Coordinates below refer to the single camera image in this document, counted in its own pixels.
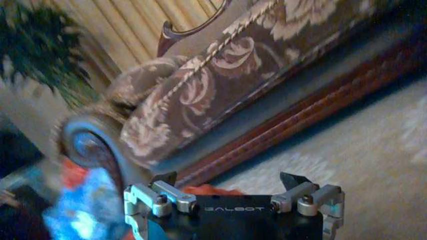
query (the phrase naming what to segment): wooden sofa base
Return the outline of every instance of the wooden sofa base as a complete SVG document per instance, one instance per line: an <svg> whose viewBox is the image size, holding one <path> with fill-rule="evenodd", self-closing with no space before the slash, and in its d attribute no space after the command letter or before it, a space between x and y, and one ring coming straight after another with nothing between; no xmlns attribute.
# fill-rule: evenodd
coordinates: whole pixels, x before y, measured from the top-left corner
<svg viewBox="0 0 427 240"><path fill-rule="evenodd" d="M418 30L374 59L336 78L322 90L182 169L177 173L175 186L205 183L418 68L427 58L425 36L427 31Z"/></svg>

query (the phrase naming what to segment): rolled sofa arm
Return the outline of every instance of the rolled sofa arm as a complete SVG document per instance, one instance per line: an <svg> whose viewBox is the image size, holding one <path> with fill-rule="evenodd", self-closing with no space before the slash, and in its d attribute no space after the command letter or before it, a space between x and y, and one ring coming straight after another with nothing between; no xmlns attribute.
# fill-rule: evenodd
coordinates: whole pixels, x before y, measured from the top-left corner
<svg viewBox="0 0 427 240"><path fill-rule="evenodd" d="M122 155L121 123L110 116L86 113L71 116L62 124L59 144L62 154L85 168L102 167L117 191L133 183L147 183L153 174Z"/></svg>

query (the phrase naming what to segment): beige curtain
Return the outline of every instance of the beige curtain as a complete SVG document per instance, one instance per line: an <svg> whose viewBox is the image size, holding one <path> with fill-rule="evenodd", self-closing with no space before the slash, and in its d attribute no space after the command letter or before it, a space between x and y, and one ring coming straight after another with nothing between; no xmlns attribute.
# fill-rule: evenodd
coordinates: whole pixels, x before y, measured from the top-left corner
<svg viewBox="0 0 427 240"><path fill-rule="evenodd" d="M67 12L86 29L81 47L94 89L101 92L126 69L155 57L161 27L197 27L222 0L27 0Z"/></svg>

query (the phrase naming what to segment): floral pattern fabric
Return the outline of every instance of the floral pattern fabric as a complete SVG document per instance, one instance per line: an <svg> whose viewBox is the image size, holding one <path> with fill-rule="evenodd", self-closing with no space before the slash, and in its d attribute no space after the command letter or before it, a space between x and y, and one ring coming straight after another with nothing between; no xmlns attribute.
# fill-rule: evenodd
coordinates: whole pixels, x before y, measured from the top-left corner
<svg viewBox="0 0 427 240"><path fill-rule="evenodd" d="M158 164L378 9L368 0L257 1L131 112L119 136L127 157L146 168Z"/></svg>

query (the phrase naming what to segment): beige carpet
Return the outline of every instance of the beige carpet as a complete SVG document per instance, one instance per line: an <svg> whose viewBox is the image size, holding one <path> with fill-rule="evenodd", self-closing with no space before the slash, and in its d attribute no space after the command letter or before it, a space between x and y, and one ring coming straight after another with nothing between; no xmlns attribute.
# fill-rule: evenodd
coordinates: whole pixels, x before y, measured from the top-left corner
<svg viewBox="0 0 427 240"><path fill-rule="evenodd" d="M304 175L345 191L336 239L427 239L427 77L320 125L216 185L276 194L284 191L280 171Z"/></svg>

